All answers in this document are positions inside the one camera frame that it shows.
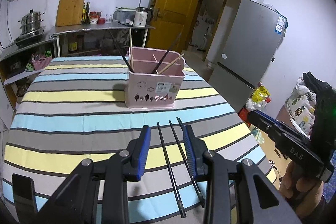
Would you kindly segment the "person's right hand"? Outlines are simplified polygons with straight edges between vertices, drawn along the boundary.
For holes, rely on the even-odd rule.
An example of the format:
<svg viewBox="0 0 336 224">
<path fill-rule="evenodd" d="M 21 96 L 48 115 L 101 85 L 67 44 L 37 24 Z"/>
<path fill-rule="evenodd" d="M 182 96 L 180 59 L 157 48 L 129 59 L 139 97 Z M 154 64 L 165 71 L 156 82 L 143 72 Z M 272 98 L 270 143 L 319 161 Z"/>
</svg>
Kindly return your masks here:
<svg viewBox="0 0 336 224">
<path fill-rule="evenodd" d="M 300 177 L 297 182 L 293 178 L 293 171 L 297 168 L 291 161 L 280 184 L 279 192 L 284 198 L 292 198 L 294 190 L 305 193 L 305 198 L 296 207 L 295 212 L 300 218 L 307 217 L 318 206 L 323 193 L 323 182 L 316 178 Z"/>
</svg>

